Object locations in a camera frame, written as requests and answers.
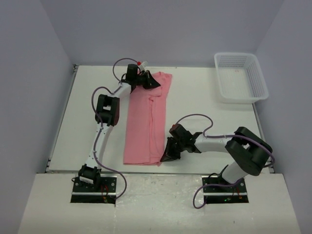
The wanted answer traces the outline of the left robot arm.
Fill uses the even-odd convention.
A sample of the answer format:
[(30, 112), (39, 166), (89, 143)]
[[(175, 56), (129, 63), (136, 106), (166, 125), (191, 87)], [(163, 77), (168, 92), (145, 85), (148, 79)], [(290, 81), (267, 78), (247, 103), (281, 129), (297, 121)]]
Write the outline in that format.
[(91, 192), (95, 192), (101, 187), (100, 172), (102, 168), (121, 174), (102, 165), (99, 158), (103, 155), (113, 127), (119, 121), (120, 101), (129, 96), (137, 87), (146, 90), (160, 87), (160, 84), (147, 69), (147, 64), (146, 61), (128, 64), (127, 72), (119, 80), (115, 91), (112, 92), (107, 87), (100, 86), (92, 93), (91, 106), (95, 113), (97, 133), (90, 154), (78, 172), (79, 181), (84, 182), (84, 186)]

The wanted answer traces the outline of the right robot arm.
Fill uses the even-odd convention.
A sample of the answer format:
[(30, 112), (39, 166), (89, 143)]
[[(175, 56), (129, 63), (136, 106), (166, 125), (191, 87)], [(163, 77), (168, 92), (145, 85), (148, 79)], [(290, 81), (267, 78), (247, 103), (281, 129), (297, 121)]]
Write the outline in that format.
[(263, 168), (270, 166), (267, 164), (269, 158), (274, 163), (271, 146), (246, 127), (238, 127), (232, 135), (206, 136), (203, 132), (192, 134), (181, 124), (175, 124), (169, 133), (171, 136), (167, 138), (161, 162), (178, 160), (184, 151), (197, 154), (223, 152), (233, 158), (234, 162), (218, 176), (217, 185), (224, 192), (247, 175), (260, 175)]

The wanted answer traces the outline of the pink t shirt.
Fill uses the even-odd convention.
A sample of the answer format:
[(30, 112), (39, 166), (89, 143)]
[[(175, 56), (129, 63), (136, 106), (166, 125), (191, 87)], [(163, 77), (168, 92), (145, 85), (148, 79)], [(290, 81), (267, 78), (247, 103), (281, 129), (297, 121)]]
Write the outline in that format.
[(124, 164), (160, 165), (165, 150), (166, 103), (172, 75), (152, 74), (159, 87), (137, 87), (131, 94), (127, 115)]

